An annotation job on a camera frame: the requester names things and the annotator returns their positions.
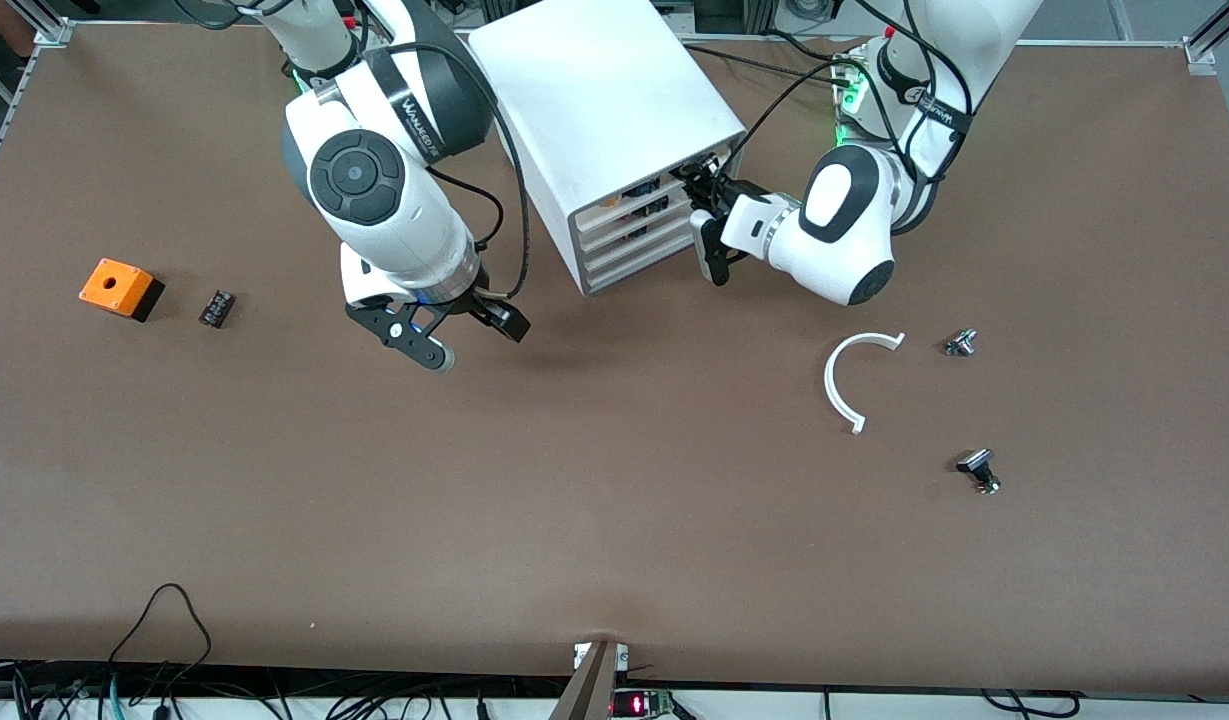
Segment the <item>red LED display module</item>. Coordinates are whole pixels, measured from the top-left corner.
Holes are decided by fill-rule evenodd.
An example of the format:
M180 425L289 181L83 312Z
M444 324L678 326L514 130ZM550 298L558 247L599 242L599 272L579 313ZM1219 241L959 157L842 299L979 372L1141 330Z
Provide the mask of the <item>red LED display module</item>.
M673 697L669 691L619 689L611 694L611 720L655 720L673 715Z

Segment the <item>orange box with black base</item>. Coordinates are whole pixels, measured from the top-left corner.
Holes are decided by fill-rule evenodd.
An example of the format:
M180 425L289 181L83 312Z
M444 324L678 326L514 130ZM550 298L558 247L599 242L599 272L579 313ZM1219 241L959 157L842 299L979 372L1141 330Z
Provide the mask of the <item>orange box with black base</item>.
M139 265L102 258L80 288L77 299L104 313L146 323L163 291L161 279Z

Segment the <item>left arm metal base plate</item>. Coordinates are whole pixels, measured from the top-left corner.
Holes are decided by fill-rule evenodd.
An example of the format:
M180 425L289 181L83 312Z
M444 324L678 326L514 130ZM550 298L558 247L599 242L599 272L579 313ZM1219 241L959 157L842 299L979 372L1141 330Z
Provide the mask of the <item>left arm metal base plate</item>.
M844 84L834 88L838 143L889 147L890 138L903 135L929 86L921 45L905 37L878 36L839 59L844 64L832 68L832 77Z

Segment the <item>white curved plastic arc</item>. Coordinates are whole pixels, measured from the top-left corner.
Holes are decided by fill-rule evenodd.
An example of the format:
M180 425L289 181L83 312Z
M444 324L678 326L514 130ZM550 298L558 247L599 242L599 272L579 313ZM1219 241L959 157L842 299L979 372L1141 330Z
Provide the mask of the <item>white curved plastic arc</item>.
M837 346L830 351L828 359L823 364L823 393L826 401L833 407L834 413L837 413L844 421L850 424L850 432L853 436L860 434L866 425L865 415L857 413L853 407L848 405L841 394L839 387L837 385L837 378L834 378L834 366L837 366L843 351L850 346L858 345L873 345L889 348L890 351L896 351L898 346L906 340L906 333L898 332L898 334L882 334L875 332L852 334L839 342Z

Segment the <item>black-headed metal fitting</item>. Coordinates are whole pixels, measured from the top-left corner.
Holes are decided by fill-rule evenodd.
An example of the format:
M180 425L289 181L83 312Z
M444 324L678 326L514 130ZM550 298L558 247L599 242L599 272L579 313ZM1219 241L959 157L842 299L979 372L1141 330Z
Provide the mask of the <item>black-headed metal fitting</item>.
M962 460L957 460L954 468L975 479L980 495L995 495L995 493L999 491L1002 483L999 477L997 477L994 471L991 468L991 461L993 457L994 452L992 448L980 448L978 451L962 457Z

